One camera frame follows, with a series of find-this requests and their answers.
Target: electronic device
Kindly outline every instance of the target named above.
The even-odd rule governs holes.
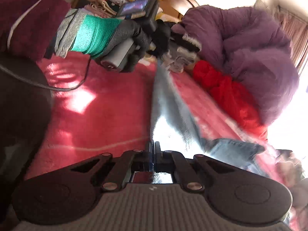
[[[147,183],[160,175],[171,183]],[[292,204],[276,181],[158,142],[31,178],[12,199],[15,231],[290,231],[282,220]]]
[[[126,3],[119,9],[116,18],[136,21],[142,30],[150,36],[156,30],[155,16],[158,11],[158,0],[137,0]],[[121,71],[127,64],[128,56],[136,49],[132,39],[127,39],[115,46],[108,55],[95,61],[112,71]]]

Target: red cloth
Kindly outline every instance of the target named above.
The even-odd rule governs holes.
[[[254,98],[241,83],[223,75],[203,60],[196,63],[193,78],[243,130],[266,139],[264,133],[267,127],[261,124]]]
[[[7,49],[7,38],[14,22],[38,0],[0,0],[0,51]],[[64,0],[42,0],[14,30],[10,53],[33,61],[43,58],[70,5]]]

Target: purple puffy jacket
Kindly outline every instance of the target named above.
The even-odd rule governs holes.
[[[204,5],[189,9],[172,30],[198,39],[201,59],[248,89],[264,125],[278,118],[298,88],[290,40],[265,11]]]

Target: white drawstring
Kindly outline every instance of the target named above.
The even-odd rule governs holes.
[[[35,4],[33,4],[29,9],[26,10],[12,25],[9,33],[9,37],[7,38],[7,50],[10,48],[11,39],[14,33],[14,30],[17,28],[18,24],[26,17],[26,15],[36,6],[39,4],[41,0],[38,0]]]

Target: teal knitted fabric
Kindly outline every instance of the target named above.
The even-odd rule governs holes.
[[[72,51],[97,58],[104,51],[121,20],[86,15],[77,33]]]

